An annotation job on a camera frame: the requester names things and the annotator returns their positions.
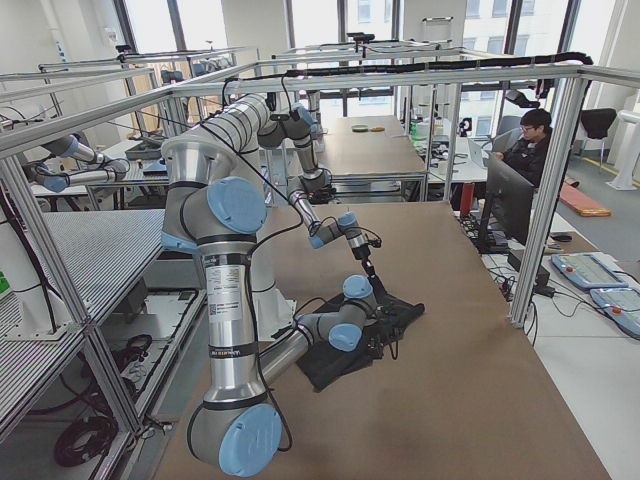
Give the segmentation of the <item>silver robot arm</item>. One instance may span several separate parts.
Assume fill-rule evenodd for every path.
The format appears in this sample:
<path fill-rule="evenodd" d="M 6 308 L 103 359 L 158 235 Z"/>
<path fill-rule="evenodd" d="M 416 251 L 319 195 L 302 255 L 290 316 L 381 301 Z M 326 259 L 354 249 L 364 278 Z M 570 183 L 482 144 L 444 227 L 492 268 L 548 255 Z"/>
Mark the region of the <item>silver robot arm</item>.
<path fill-rule="evenodd" d="M 311 117 L 299 105 L 275 111 L 264 94 L 248 94 L 181 135 L 163 143 L 169 176 L 161 241 L 170 250 L 198 255 L 207 291 L 208 356 L 212 381 L 187 427 L 194 457 L 228 475 L 260 473 L 279 450 L 287 427 L 268 383 L 317 342 L 354 350 L 374 321 L 375 273 L 348 277 L 338 308 L 295 319 L 290 335 L 267 349 L 259 346 L 251 288 L 252 256 L 267 218 L 260 172 L 254 162 L 239 170 L 254 146 L 270 148 L 290 139 L 303 173 L 287 198 L 313 246 L 345 238 L 360 260 L 369 255 L 356 217 L 324 224 L 308 201 L 325 184 L 313 149 Z"/>
<path fill-rule="evenodd" d="M 300 214 L 314 248 L 344 236 L 368 279 L 376 283 L 379 277 L 370 260 L 371 242 L 363 233 L 356 216 L 347 212 L 332 223 L 324 223 L 311 204 L 312 194 L 330 186 L 328 172 L 319 166 L 315 151 L 316 126 L 311 113 L 300 103 L 294 103 L 287 113 L 272 113 L 265 127 L 257 133 L 258 143 L 265 149 L 278 147 L 285 139 L 293 142 L 302 174 L 290 177 L 287 183 L 287 200 Z"/>

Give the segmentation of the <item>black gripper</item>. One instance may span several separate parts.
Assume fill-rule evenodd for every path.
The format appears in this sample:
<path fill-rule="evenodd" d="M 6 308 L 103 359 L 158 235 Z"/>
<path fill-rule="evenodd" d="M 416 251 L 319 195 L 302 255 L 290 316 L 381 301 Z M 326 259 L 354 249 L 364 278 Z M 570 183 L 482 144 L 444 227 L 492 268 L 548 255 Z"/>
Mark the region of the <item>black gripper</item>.
<path fill-rule="evenodd" d="M 364 234 L 359 234 L 349 239 L 349 246 L 354 258 L 361 262 L 361 265 L 370 279 L 376 278 L 375 267 L 370 260 L 370 248 L 380 248 L 382 241 L 380 239 L 369 239 Z"/>

